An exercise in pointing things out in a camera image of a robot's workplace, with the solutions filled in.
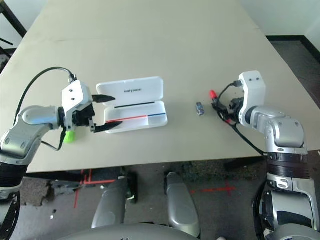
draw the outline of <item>blue line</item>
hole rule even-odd
[[[153,117],[153,116],[159,116],[159,115],[166,115],[166,113],[157,113],[157,114],[151,114],[151,115],[148,115],[148,117]]]

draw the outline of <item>green cap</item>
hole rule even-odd
[[[72,143],[76,138],[76,132],[75,131],[67,131],[65,133],[64,137],[64,143]]]

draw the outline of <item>white table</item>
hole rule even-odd
[[[320,149],[320,110],[236,0],[50,0],[0,76],[0,134],[40,71],[66,67],[95,94],[96,84],[161,76],[168,125],[118,134],[76,130],[76,141],[54,152],[41,146],[28,172],[257,156],[211,108],[218,93],[245,71],[258,70],[266,104],[297,118],[309,150]],[[49,72],[22,107],[60,106],[65,72]],[[241,92],[229,90],[227,103]],[[205,115],[196,114],[202,102]],[[104,106],[94,105],[98,125]],[[240,130],[264,149],[263,136]],[[44,140],[57,145],[59,131]]]

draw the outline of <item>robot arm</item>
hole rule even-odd
[[[30,106],[22,110],[14,126],[0,141],[0,239],[9,239],[19,215],[19,190],[40,144],[50,130],[63,128],[60,145],[66,131],[86,126],[93,133],[107,131],[122,122],[97,126],[93,102],[103,103],[115,98],[91,95],[90,89],[81,81],[73,80],[62,90],[62,107]]]
[[[313,231],[310,235],[304,233],[306,238],[301,239],[320,239],[320,234],[315,232],[320,230],[315,184],[310,178],[301,123],[275,108],[264,106],[266,85],[258,71],[242,73],[239,81],[233,86],[241,85],[243,98],[233,99],[227,108],[216,97],[212,106],[225,122],[231,119],[264,134],[267,187],[259,204],[260,217],[271,233],[268,239],[294,239],[298,236],[295,235],[296,225],[300,229],[307,228],[305,232]],[[318,238],[311,237],[315,234],[319,234]]]

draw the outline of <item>white wall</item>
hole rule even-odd
[[[320,14],[318,19],[307,30],[305,36],[320,51]]]
[[[5,0],[5,3],[28,31],[47,1],[48,0]],[[22,40],[21,36],[11,26],[3,14],[0,15],[0,38],[14,44],[14,46],[11,46],[0,41],[0,46],[4,49],[17,48]]]
[[[320,16],[320,0],[239,0],[266,35],[305,35]]]

